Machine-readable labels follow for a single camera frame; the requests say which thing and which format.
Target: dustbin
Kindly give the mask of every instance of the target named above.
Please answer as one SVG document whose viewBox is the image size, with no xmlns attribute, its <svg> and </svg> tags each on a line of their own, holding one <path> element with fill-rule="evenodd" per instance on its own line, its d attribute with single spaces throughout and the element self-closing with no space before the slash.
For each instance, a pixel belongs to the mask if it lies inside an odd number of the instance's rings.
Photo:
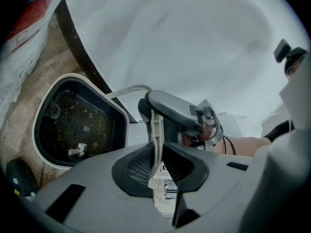
<svg viewBox="0 0 311 233">
<path fill-rule="evenodd" d="M 44 162 L 69 169 L 95 155 L 127 146 L 126 112 L 85 77 L 58 78 L 41 102 L 33 124 L 33 143 Z M 69 155 L 83 144 L 85 151 Z"/>
</svg>

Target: debris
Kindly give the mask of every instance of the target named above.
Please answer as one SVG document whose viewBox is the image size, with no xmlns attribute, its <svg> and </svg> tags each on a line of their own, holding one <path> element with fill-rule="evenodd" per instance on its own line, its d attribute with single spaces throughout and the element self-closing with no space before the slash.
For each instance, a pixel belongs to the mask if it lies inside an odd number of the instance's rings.
<svg viewBox="0 0 311 233">
<path fill-rule="evenodd" d="M 17 195 L 17 196 L 20 196 L 20 192 L 17 191 L 16 189 L 14 189 L 14 193 L 15 193 L 15 195 Z"/>
<path fill-rule="evenodd" d="M 14 182 L 15 184 L 18 184 L 18 179 L 17 179 L 17 178 L 13 178 L 13 182 Z"/>
<path fill-rule="evenodd" d="M 78 147 L 75 150 L 68 150 L 68 155 L 79 155 L 80 157 L 84 155 L 86 151 L 87 144 L 79 143 Z"/>
</svg>

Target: mesh filter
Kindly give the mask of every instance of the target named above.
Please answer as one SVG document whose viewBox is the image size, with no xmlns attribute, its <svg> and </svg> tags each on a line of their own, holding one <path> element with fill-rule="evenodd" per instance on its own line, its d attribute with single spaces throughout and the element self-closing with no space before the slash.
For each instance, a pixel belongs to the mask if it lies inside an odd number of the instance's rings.
<svg viewBox="0 0 311 233">
<path fill-rule="evenodd" d="M 151 167 L 154 161 L 153 148 L 142 152 L 138 157 L 132 160 L 128 167 L 128 175 L 137 182 L 148 185 Z"/>
<path fill-rule="evenodd" d="M 178 143 L 178 126 L 163 118 L 165 142 Z"/>
<path fill-rule="evenodd" d="M 87 144 L 86 155 L 94 156 L 111 151 L 114 121 L 112 117 L 66 91 L 56 98 L 61 110 L 56 123 L 43 121 L 43 140 L 52 149 L 76 149 Z"/>
</svg>

